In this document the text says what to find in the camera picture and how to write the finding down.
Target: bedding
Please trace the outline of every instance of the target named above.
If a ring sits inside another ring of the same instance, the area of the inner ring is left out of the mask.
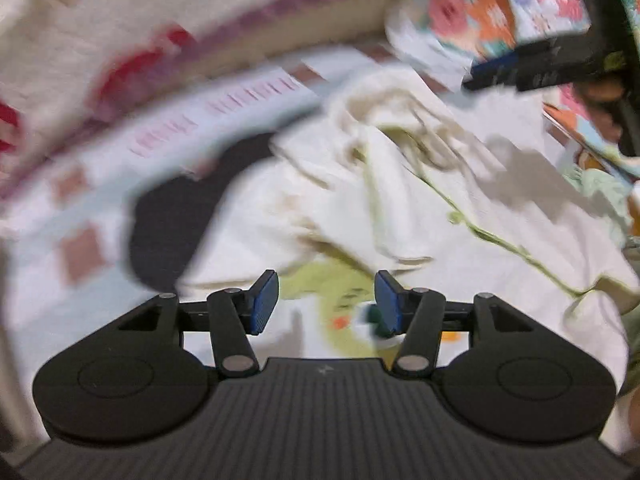
[[[640,38],[640,0],[622,1]],[[581,0],[402,0],[387,20],[386,32],[396,50],[457,89],[476,60],[500,56],[516,42],[588,26]],[[639,159],[623,156],[602,138],[571,85],[547,90],[545,111],[598,156],[640,177]],[[612,173],[620,176],[615,168]]]
[[[0,0],[2,195],[159,93],[379,32],[390,1]]]

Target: red pattern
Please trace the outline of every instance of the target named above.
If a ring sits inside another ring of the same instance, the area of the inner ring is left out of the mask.
[[[15,142],[0,139],[0,153],[14,152],[22,140],[20,114],[9,105],[0,101],[0,121],[13,127]]]
[[[298,0],[298,1],[300,6],[304,7],[304,6],[314,6],[314,5],[322,4],[322,2],[327,0]],[[255,21],[251,20],[253,22],[252,27],[257,28],[262,24],[268,23],[271,17],[273,16],[272,7],[275,7],[275,8],[278,7],[277,0],[272,2],[271,4],[267,4],[261,9],[263,20],[261,23],[258,22],[258,20],[255,20]],[[167,69],[168,70],[175,69],[183,62],[197,59],[200,56],[205,54],[211,54],[212,52],[215,52],[216,50],[225,46],[231,39],[233,39],[233,37],[236,36],[235,33],[238,32],[237,27],[229,27],[229,25],[236,25],[238,23],[241,23],[243,17],[244,16],[241,15],[235,20],[231,20],[231,22],[227,22],[222,26],[216,27],[211,33],[205,35],[203,38],[201,38],[197,42],[194,40],[194,48],[185,49],[185,51],[182,52],[179,56],[175,56],[174,59],[171,60],[170,63],[168,63]],[[129,56],[125,61],[127,60],[132,61],[131,58],[132,57]],[[125,71],[121,70],[118,72],[118,69],[116,69],[110,72],[110,76],[108,76],[107,80],[104,80],[104,83],[97,90],[90,93],[89,101],[90,101],[90,104],[93,106],[94,110],[97,110],[99,108],[97,98],[100,97],[101,94],[103,94],[101,90],[105,89],[105,87],[113,89],[114,86],[117,86],[116,83],[110,83],[111,79],[114,78],[116,80],[121,80],[123,76],[127,76],[127,73],[131,74],[132,70],[133,68],[130,67]],[[146,74],[141,74],[139,76],[139,79],[141,79],[142,81],[144,81],[146,78],[152,79],[151,77],[152,72],[153,71],[149,71]],[[94,113],[94,115],[88,118],[81,126],[79,126],[73,131],[70,131],[62,140],[62,142],[60,142],[60,144],[54,149],[54,151],[63,152],[77,145],[80,142],[84,142],[89,137],[94,137],[100,134],[103,130],[105,130],[108,127],[109,124],[113,123],[113,121],[117,120],[119,117],[124,115],[124,113],[127,111],[126,109],[127,99],[128,99],[128,96],[125,95],[123,98],[123,101],[125,101],[124,103],[125,106],[123,107],[113,102],[103,103],[103,105],[110,110],[108,119],[101,118],[99,114]],[[24,182],[26,182],[31,176],[33,176],[33,174],[37,170],[39,170],[41,167],[46,165],[48,162],[50,162],[49,157],[44,155],[40,160],[36,160],[32,164],[25,166],[20,170],[18,170],[17,172],[15,172],[14,174],[12,174],[12,178],[8,181],[3,182],[2,185],[0,186],[0,199],[7,199],[8,197],[10,197],[17,189],[19,189],[19,187]]]
[[[159,61],[166,57],[164,42],[169,41],[182,49],[192,43],[195,38],[179,25],[171,25],[161,34],[156,35],[151,43],[151,48],[139,50],[133,54],[120,58],[113,64],[115,69],[109,71],[106,80],[90,97],[90,104],[97,107],[104,100],[116,98],[121,92],[127,92],[135,78],[139,78],[155,67]]]

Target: white cloth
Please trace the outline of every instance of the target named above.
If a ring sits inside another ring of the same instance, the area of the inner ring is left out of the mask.
[[[609,416],[609,420],[602,430],[600,439],[616,453],[626,453],[640,444],[631,434],[628,423],[631,400],[637,391],[635,389],[618,399]]]
[[[418,30],[405,6],[392,10],[385,22],[389,43],[399,57],[420,62],[424,71],[449,90],[457,91],[471,69],[474,56],[443,46],[429,30]]]
[[[504,139],[512,126],[500,110],[487,145],[465,123],[471,131],[411,69],[354,81],[325,114],[274,138],[278,160],[238,183],[184,291],[285,270],[311,257],[311,241],[324,242],[449,300],[490,291],[593,355],[620,387],[627,346],[618,308],[595,290],[572,310],[573,291],[606,274],[637,298],[636,274],[551,164]]]

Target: black tool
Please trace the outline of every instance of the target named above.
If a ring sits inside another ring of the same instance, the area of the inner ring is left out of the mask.
[[[25,480],[631,480],[597,437],[613,378],[595,359],[496,298],[447,302],[375,277],[380,318],[406,333],[379,359],[270,358],[278,278],[201,303],[161,294],[46,363],[33,397],[52,441]],[[442,330],[470,349],[436,368]],[[217,368],[181,348],[209,332]]]
[[[640,59],[634,32],[622,0],[582,0],[591,27],[581,34],[562,34],[521,44],[512,52],[472,67],[463,88],[477,91],[495,85],[519,91],[616,76],[624,87],[620,99],[592,102],[622,127],[620,152],[640,155]]]

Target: crumpled fabric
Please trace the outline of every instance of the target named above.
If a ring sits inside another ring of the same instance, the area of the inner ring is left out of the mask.
[[[609,238],[620,249],[625,246],[633,219],[627,204],[627,188],[601,170],[583,170],[575,164],[562,172],[564,179],[589,199],[593,212],[602,219]]]
[[[499,114],[492,124],[508,137]],[[638,304],[638,277],[542,154],[506,139],[483,144],[407,68],[350,82],[272,145],[273,164],[246,175],[210,225],[183,296],[286,271],[312,258],[314,244],[329,245],[371,274],[387,269],[451,301],[491,291],[622,386],[618,313]],[[631,295],[618,303],[623,289]]]
[[[621,0],[640,40],[640,0]],[[390,13],[386,28],[401,56],[417,59],[449,89],[460,87],[473,62],[501,56],[514,43],[578,33],[590,25],[582,0],[404,0]],[[604,140],[572,85],[545,92],[545,111],[581,144],[605,160],[640,177],[640,158],[626,157]]]

